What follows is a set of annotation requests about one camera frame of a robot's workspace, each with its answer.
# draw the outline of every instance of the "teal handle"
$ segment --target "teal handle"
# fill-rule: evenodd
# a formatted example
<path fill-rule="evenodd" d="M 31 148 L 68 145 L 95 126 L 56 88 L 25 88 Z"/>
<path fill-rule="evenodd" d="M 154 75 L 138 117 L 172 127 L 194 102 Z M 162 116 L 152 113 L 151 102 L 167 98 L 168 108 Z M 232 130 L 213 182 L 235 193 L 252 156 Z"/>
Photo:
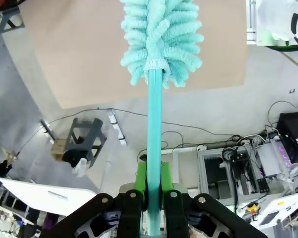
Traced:
<path fill-rule="evenodd" d="M 147 183 L 149 236 L 159 236 L 161 176 L 161 121 L 162 121 L 162 69 L 150 69 L 148 74 L 148 133 L 147 133 Z"/>

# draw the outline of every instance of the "screw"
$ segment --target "screw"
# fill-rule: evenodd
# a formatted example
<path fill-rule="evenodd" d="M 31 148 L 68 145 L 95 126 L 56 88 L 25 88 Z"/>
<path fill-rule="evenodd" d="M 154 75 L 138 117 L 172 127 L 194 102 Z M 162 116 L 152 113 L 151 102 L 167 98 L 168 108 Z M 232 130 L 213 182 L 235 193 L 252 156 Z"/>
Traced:
<path fill-rule="evenodd" d="M 176 192 L 172 192 L 172 193 L 170 193 L 170 196 L 171 196 L 171 197 L 177 197 L 178 194 L 177 194 Z"/>
<path fill-rule="evenodd" d="M 206 200 L 205 200 L 205 198 L 204 198 L 204 197 L 200 197 L 200 198 L 199 198 L 199 202 L 201 202 L 201 203 L 205 203 L 205 202 L 206 202 Z"/>

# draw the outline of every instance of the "cardboard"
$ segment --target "cardboard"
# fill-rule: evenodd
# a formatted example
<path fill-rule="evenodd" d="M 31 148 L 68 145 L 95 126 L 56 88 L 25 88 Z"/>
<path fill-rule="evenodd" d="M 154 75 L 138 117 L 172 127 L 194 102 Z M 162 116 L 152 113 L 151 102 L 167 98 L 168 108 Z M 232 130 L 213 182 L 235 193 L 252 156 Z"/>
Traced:
<path fill-rule="evenodd" d="M 191 73 L 185 88 L 167 93 L 241 85 L 245 78 L 245 1 L 202 1 L 199 20 L 203 66 Z M 145 97 L 142 80 L 134 87 L 120 66 L 128 48 L 120 24 L 118 0 L 27 0 L 20 6 L 36 56 L 63 108 Z"/>

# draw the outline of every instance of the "black box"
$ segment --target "black box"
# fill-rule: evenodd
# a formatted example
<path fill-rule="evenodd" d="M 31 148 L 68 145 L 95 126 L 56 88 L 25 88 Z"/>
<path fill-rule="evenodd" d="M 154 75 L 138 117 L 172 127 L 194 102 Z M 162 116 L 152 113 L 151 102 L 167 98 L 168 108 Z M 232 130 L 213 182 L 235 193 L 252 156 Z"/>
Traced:
<path fill-rule="evenodd" d="M 298 163 L 298 113 L 281 113 L 277 129 L 290 161 Z"/>

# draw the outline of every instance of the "brown paper sheet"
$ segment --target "brown paper sheet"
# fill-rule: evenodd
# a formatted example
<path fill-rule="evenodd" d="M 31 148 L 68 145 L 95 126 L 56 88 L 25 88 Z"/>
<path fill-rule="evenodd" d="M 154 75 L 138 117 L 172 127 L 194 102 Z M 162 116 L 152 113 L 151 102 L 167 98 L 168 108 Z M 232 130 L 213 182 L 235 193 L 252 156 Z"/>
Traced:
<path fill-rule="evenodd" d="M 167 93 L 241 85 L 245 78 L 246 14 L 243 0 L 195 0 L 200 6 L 202 67 L 185 88 Z M 128 48 L 119 0 L 27 0 L 20 6 L 38 61 L 63 108 L 145 97 L 144 80 L 129 84 L 120 66 Z"/>

